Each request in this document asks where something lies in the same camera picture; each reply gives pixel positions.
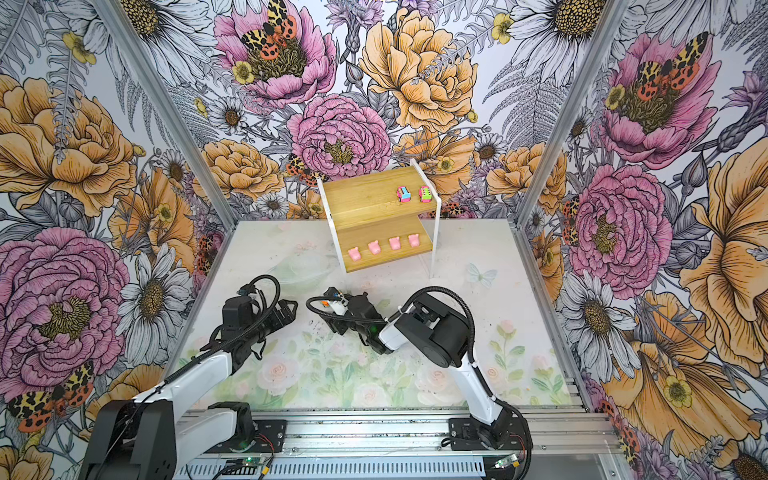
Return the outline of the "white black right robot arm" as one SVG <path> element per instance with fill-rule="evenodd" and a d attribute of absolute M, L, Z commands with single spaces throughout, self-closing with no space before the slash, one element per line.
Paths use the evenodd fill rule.
<path fill-rule="evenodd" d="M 444 446 L 454 451 L 509 450 L 523 455 L 532 451 L 532 435 L 522 412 L 495 395 L 482 374 L 474 352 L 474 318 L 457 293 L 441 286 L 424 287 L 385 317 L 366 293 L 344 295 L 331 287 L 308 299 L 306 308 L 336 334 L 356 332 L 363 345 L 380 355 L 411 346 L 448 372 L 469 414 L 448 421 Z"/>

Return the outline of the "pink truck green bed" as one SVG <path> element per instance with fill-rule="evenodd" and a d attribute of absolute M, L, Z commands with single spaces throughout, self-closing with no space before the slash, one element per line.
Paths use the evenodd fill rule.
<path fill-rule="evenodd" d="M 431 203 L 434 197 L 429 187 L 422 186 L 419 189 L 419 200 L 421 203 Z"/>

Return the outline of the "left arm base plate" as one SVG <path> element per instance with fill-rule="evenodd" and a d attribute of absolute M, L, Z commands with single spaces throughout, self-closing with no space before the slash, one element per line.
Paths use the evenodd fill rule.
<path fill-rule="evenodd" d="M 253 427 L 242 436 L 218 443 L 208 454 L 281 453 L 286 440 L 286 420 L 256 419 Z"/>

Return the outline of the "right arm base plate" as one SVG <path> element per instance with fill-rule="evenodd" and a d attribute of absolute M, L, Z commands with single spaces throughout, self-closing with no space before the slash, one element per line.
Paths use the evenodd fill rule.
<path fill-rule="evenodd" d="M 449 446 L 453 451 L 524 451 L 532 446 L 524 424 L 517 417 L 500 417 L 491 425 L 472 417 L 448 420 Z"/>

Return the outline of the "pink truck blue bed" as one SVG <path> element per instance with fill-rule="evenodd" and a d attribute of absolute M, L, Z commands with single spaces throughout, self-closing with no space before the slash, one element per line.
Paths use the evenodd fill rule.
<path fill-rule="evenodd" d="M 412 195 L 409 191 L 409 189 L 406 186 L 400 186 L 397 188 L 396 191 L 398 201 L 401 203 L 407 203 L 410 202 L 412 199 Z"/>

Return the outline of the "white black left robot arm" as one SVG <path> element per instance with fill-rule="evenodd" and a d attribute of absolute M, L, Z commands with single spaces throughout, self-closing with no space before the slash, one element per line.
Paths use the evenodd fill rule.
<path fill-rule="evenodd" d="M 257 345 L 296 319 L 293 300 L 265 303 L 253 294 L 228 299 L 222 322 L 200 355 L 158 385 L 102 407 L 82 461 L 81 479 L 171 479 L 214 447 L 248 448 L 259 435 L 244 402 L 219 402 L 196 417 L 188 411 L 233 376 Z"/>

